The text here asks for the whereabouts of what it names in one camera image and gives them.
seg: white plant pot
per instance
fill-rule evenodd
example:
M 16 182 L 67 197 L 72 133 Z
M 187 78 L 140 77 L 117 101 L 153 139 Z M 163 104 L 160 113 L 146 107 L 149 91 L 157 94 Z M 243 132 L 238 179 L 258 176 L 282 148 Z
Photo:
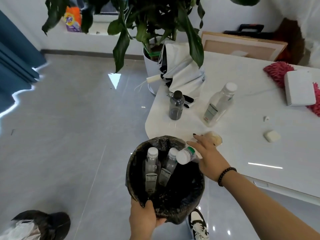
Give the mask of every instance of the white plant pot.
M 158 64 L 157 61 L 153 61 L 153 60 L 150 60 L 149 58 L 147 58 L 145 55 L 145 52 L 146 52 L 145 49 L 142 48 L 144 63 L 146 64 L 146 72 L 148 74 L 148 77 L 161 74 L 162 72 L 159 70 L 161 65 Z M 148 83 L 148 88 L 149 88 L 150 92 L 152 92 L 154 95 L 156 95 L 158 92 L 158 89 L 160 87 L 160 84 L 161 84 L 161 80 L 158 80 L 158 81 L 155 81 L 152 83 Z

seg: tabletop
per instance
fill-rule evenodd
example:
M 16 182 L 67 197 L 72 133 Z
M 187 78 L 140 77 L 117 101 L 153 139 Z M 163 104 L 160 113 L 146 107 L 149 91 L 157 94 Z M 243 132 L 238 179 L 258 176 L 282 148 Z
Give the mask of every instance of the tabletop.
M 304 193 L 320 205 L 320 118 L 305 106 L 287 106 L 283 89 L 276 86 L 263 68 L 272 62 L 205 52 L 206 81 L 196 104 L 184 109 L 173 121 L 168 116 L 168 89 L 163 85 L 155 97 L 146 120 L 149 138 L 170 135 L 185 141 L 192 133 L 215 131 L 223 139 L 220 153 L 238 172 L 275 186 Z M 307 69 L 320 84 L 320 70 Z M 238 90 L 234 104 L 212 128 L 200 120 L 209 98 L 227 82 Z M 269 143 L 263 133 L 275 130 L 281 139 Z

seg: person's left hand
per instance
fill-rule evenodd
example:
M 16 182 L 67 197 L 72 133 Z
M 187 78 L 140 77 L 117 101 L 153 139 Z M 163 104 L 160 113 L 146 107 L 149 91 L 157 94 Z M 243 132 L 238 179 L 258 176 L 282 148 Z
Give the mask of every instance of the person's left hand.
M 142 208 L 139 202 L 131 198 L 130 240 L 150 240 L 153 230 L 165 221 L 165 218 L 156 218 L 151 200 L 148 200 L 146 206 Z

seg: hand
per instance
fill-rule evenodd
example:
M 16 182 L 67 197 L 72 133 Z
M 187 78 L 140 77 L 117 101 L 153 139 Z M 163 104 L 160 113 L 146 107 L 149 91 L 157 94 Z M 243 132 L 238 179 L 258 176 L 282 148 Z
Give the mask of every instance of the hand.
M 139 202 L 131 198 L 130 240 L 150 240 L 153 230 L 165 221 L 165 218 L 156 218 L 151 200 L 148 200 L 146 206 L 142 208 Z
M 230 164 L 218 152 L 214 142 L 204 136 L 193 136 L 198 140 L 197 142 L 187 141 L 187 144 L 194 147 L 201 155 L 202 159 L 199 161 L 200 171 L 213 181 L 218 181 L 223 170 L 230 167 Z

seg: red microfiber mop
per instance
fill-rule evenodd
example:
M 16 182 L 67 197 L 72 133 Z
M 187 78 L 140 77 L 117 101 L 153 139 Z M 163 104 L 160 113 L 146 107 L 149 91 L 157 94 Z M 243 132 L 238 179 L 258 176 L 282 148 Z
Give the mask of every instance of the red microfiber mop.
M 294 68 L 284 61 L 278 61 L 271 65 L 266 66 L 263 70 L 274 80 L 279 88 L 285 88 L 285 74 L 290 71 L 294 71 Z M 315 101 L 314 105 L 306 106 L 318 117 L 320 117 L 320 89 L 316 82 L 313 83 Z

